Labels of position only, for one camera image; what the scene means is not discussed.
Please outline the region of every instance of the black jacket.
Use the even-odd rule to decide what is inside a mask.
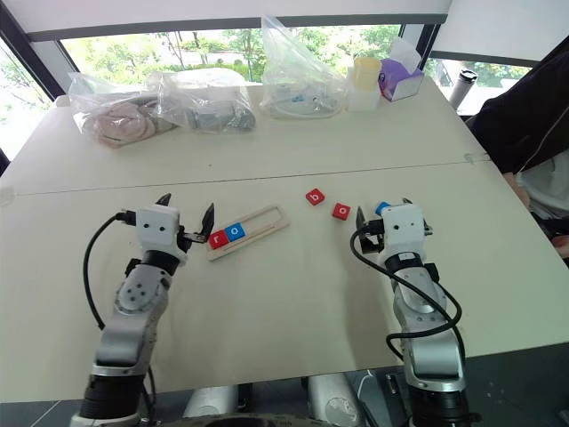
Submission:
[[[569,149],[569,52],[486,101],[472,133],[502,173],[517,173]]]

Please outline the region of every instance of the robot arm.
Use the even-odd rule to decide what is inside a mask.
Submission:
[[[142,260],[133,260],[116,293],[115,307],[96,350],[89,384],[72,427],[137,425],[138,402],[156,342],[158,320],[168,305],[168,289],[192,242],[204,243],[213,227],[213,205],[202,231],[188,234],[169,197],[118,218],[136,226]]]
[[[380,220],[365,222],[358,209],[358,231],[351,244],[353,249],[355,236],[359,236],[364,253],[379,251],[376,270],[391,278],[393,309],[403,333],[392,334],[388,343],[394,350],[390,340],[403,339],[405,379],[413,411],[408,423],[416,427],[470,426],[479,416],[469,412],[464,349],[458,331],[451,327],[460,318],[460,306],[451,319],[445,311],[450,295],[437,283],[437,268],[423,263],[423,243],[432,230],[421,209],[411,203],[382,204],[378,213]],[[378,243],[367,236],[377,237]],[[412,286],[403,286],[402,282]]]

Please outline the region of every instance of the person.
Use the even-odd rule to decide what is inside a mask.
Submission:
[[[470,128],[569,266],[569,52],[485,102]]]

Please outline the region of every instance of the tree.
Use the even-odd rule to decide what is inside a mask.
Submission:
[[[326,34],[324,28],[296,28],[293,33],[309,49],[309,51],[315,54],[315,56],[323,53],[324,48],[330,40],[330,36]]]
[[[202,64],[207,64],[207,51],[203,51],[202,46],[199,44],[199,37],[197,36],[197,31],[192,31],[194,35],[194,44],[196,45],[196,50],[199,52],[199,57],[202,60]]]
[[[180,62],[181,69],[185,69],[186,67],[184,65],[184,58],[182,56],[183,43],[181,40],[180,31],[174,31],[173,33],[156,33],[156,36],[165,41],[165,44],[168,46],[170,53],[174,55]]]
[[[519,80],[530,70],[526,67],[512,65],[490,64],[487,62],[464,61],[464,68],[478,74],[477,85],[486,87],[501,87],[503,78]]]
[[[223,35],[228,38],[230,49],[243,52],[249,81],[260,82],[266,62],[260,29],[227,29]]]
[[[398,25],[376,25],[363,31],[364,40],[368,43],[363,56],[374,58],[388,58],[391,49],[391,41],[399,34]]]
[[[187,51],[203,49],[207,52],[224,52],[229,50],[229,46],[222,40],[199,37],[198,41],[199,45],[196,44],[195,40],[190,40],[182,45],[182,49]]]
[[[423,73],[425,73],[426,76],[431,76],[433,78],[433,80],[438,78],[438,69],[439,66],[437,64],[437,60],[434,60],[433,58],[428,58],[427,62],[425,62],[425,67],[423,68]]]
[[[160,44],[148,34],[81,38],[63,44],[82,72],[113,83],[140,84],[153,71],[183,70],[181,65],[164,63]]]
[[[341,36],[337,43],[337,47],[348,55],[351,59],[361,55],[369,48],[369,44],[364,40],[362,32],[353,28],[341,29]]]
[[[4,43],[0,44],[0,51],[5,57],[5,61],[0,63],[0,72],[3,76],[0,87],[31,108],[48,109],[51,101],[32,76],[19,64],[12,51]],[[12,109],[12,104],[7,103],[4,108],[5,111],[9,111]]]

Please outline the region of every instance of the table seam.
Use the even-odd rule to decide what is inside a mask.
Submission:
[[[433,166],[445,166],[445,165],[473,165],[475,163],[491,162],[489,159],[480,159],[474,161],[460,161],[460,162],[447,162],[447,163],[433,163],[428,165],[404,165],[404,166],[390,166],[390,167],[373,167],[366,169],[355,169],[348,171],[334,171],[334,172],[314,172],[314,173],[295,173],[287,175],[273,175],[273,176],[258,176],[250,178],[236,178],[236,179],[226,179],[226,180],[202,180],[202,181],[177,181],[177,182],[162,182],[158,184],[145,184],[145,185],[120,185],[115,187],[100,187],[100,188],[89,188],[89,189],[62,189],[55,191],[38,191],[32,193],[16,193],[16,196],[42,196],[48,194],[64,194],[64,193],[77,193],[84,191],[104,191],[109,189],[144,189],[152,187],[165,187],[171,185],[189,185],[189,184],[214,184],[214,183],[227,183],[227,182],[241,182],[241,181],[265,181],[265,180],[276,180],[283,178],[297,178],[302,176],[326,176],[326,175],[337,175],[343,173],[363,173],[363,172],[374,172],[374,171],[388,171],[397,169],[412,169],[419,167],[433,167]]]

